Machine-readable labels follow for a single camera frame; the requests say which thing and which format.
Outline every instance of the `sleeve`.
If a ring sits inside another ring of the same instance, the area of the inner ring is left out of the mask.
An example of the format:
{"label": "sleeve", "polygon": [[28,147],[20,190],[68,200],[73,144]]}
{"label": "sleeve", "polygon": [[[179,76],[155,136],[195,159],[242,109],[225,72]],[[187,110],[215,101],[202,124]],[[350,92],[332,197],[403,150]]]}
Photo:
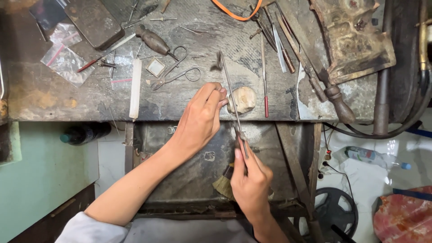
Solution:
{"label": "sleeve", "polygon": [[124,227],[102,223],[79,212],[66,224],[56,243],[121,243],[127,233]]}

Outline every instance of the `scissors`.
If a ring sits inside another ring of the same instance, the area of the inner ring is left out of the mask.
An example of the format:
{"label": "scissors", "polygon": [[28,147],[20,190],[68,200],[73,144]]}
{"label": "scissors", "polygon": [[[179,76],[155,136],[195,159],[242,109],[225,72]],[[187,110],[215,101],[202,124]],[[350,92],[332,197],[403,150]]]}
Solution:
{"label": "scissors", "polygon": [[[179,48],[179,47],[181,47],[181,48],[183,48],[185,51],[186,51],[186,55],[184,55],[184,57],[182,57],[182,58],[180,58],[176,63],[174,63],[170,68],[168,68],[167,70],[165,70],[162,74],[161,74],[161,76],[159,77],[159,78],[156,78],[156,77],[152,77],[152,78],[150,78],[150,82],[151,82],[151,85],[152,85],[152,89],[153,90],[157,90],[157,89],[159,89],[160,87],[162,87],[162,85],[164,85],[164,84],[166,84],[166,83],[170,83],[170,82],[172,82],[172,81],[174,81],[174,80],[176,80],[176,79],[178,79],[179,77],[181,77],[181,76],[185,76],[189,81],[193,81],[193,82],[195,82],[195,81],[197,81],[197,80],[199,80],[200,78],[201,78],[201,69],[199,69],[199,68],[197,68],[197,67],[193,67],[193,68],[190,68],[190,69],[188,69],[188,70],[186,70],[186,71],[183,71],[183,72],[181,72],[181,73],[179,73],[179,74],[177,74],[177,75],[175,75],[174,77],[172,77],[172,78],[169,78],[169,79],[167,79],[166,78],[166,76],[168,75],[168,73],[169,72],[171,72],[173,69],[174,69],[174,67],[175,66],[177,66],[179,63],[181,63],[186,57],[187,57],[187,49],[184,47],[184,46],[178,46],[178,47],[176,47],[174,50],[173,50],[173,54],[175,53],[175,50],[177,50],[177,48]],[[190,72],[190,71],[192,71],[192,70],[194,70],[194,69],[197,69],[199,72],[200,72],[200,76],[197,78],[197,79],[195,79],[195,80],[193,80],[193,79],[190,79],[188,76],[187,76],[187,73],[188,72]]]}

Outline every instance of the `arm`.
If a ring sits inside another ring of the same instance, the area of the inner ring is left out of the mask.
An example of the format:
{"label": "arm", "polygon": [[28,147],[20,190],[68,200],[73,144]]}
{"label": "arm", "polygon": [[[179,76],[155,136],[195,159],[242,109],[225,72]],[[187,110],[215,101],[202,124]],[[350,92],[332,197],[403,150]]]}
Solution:
{"label": "arm", "polygon": [[235,149],[234,173],[231,187],[246,218],[254,227],[255,238],[261,243],[289,243],[284,232],[270,213],[268,192],[273,172],[265,166],[247,145],[249,159],[243,146]]}
{"label": "arm", "polygon": [[129,223],[153,189],[216,134],[219,111],[227,103],[226,89],[220,83],[204,85],[188,103],[172,138],[100,195],[85,214],[104,223]]}

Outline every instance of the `dark bottle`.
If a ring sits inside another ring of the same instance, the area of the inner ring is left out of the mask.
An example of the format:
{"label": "dark bottle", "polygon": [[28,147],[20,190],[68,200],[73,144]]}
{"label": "dark bottle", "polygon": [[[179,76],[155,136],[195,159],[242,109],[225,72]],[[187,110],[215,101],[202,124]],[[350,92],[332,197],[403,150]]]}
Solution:
{"label": "dark bottle", "polygon": [[71,145],[86,144],[95,139],[104,137],[111,132],[111,125],[108,122],[88,122],[81,126],[68,128],[60,140]]}

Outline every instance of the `hand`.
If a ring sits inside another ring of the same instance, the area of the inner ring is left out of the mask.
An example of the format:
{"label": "hand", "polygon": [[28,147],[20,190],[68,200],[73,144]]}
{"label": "hand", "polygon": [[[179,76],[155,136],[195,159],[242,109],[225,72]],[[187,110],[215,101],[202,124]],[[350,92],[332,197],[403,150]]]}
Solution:
{"label": "hand", "polygon": [[249,159],[244,159],[242,141],[240,145],[241,150],[235,149],[234,172],[231,178],[232,193],[246,218],[254,225],[271,217],[268,193],[273,172],[258,159],[249,144],[246,144]]}
{"label": "hand", "polygon": [[228,104],[226,92],[220,83],[206,83],[187,104],[170,139],[185,160],[200,151],[219,131],[219,112]]}

